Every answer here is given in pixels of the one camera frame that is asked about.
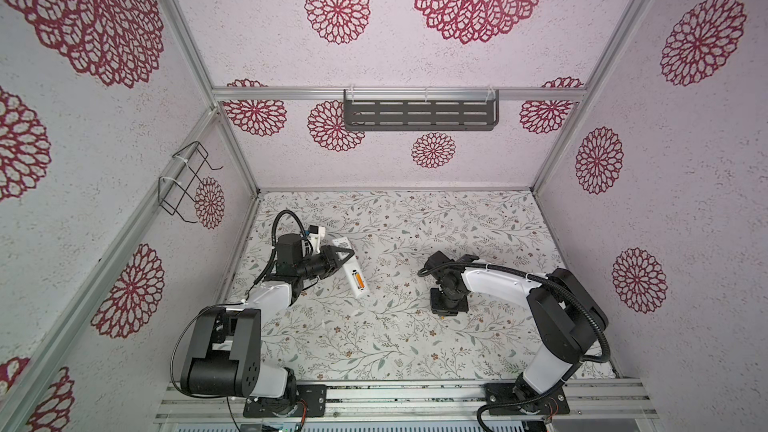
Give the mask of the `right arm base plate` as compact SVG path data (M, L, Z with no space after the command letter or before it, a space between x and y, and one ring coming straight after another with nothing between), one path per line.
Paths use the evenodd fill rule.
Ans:
M536 392L525 383L487 383L483 386L488 411L502 415L567 415L571 409L562 385Z

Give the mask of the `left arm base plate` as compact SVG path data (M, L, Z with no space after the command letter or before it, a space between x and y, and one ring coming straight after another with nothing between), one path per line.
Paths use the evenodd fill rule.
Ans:
M325 384L290 386L280 398L248 398L243 417L248 419L318 418L325 415Z

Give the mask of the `orange battery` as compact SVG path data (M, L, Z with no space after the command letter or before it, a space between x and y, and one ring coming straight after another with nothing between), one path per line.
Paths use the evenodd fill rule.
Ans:
M359 272L355 272L354 273L354 278L355 278L355 281L356 281L358 289L359 290L365 290L366 289L366 284L365 284L365 280L362 277L362 275Z

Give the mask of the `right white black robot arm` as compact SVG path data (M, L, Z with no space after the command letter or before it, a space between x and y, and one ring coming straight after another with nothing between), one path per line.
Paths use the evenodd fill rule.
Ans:
M436 252L417 275L435 280L430 307L438 316L466 313L471 294L488 295L527 309L541 346L516 380L513 393L520 401L529 404L547 398L582 364L602 364L611 359L606 336L609 320L567 269L539 275L485 263L474 255L453 260Z

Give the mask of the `white remote control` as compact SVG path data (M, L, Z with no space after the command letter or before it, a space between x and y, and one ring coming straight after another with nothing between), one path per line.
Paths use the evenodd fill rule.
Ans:
M353 249L352 244L350 243L349 239L346 238L346 237L339 237L339 238L332 239L331 240L331 244L335 245L335 246L348 247L348 248ZM341 270L345 274L345 277L347 279L348 284L350 285L350 288L352 290L352 294L353 294L355 299L360 299L363 296L368 294L368 292L369 292L368 283L367 283L367 280L366 280L366 278L365 278L365 276L363 274L362 267L361 267L360 262L359 262L359 260L357 258L356 252L355 252L355 257L354 258L352 258L346 264L342 264ZM354 278L354 273L355 272L359 272L362 275L362 277L364 278L365 284L366 284L366 289L365 290L359 290L358 289L356 281L355 281L355 278Z

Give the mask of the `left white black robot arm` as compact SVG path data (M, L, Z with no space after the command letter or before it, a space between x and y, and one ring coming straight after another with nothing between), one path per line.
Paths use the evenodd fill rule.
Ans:
M261 357L262 328L295 304L307 281L334 275L354 257L350 247L315 248L301 234L277 238L266 273L247 299L208 306L191 321L180 377L172 380L175 386L199 399L254 397L294 404L295 375Z

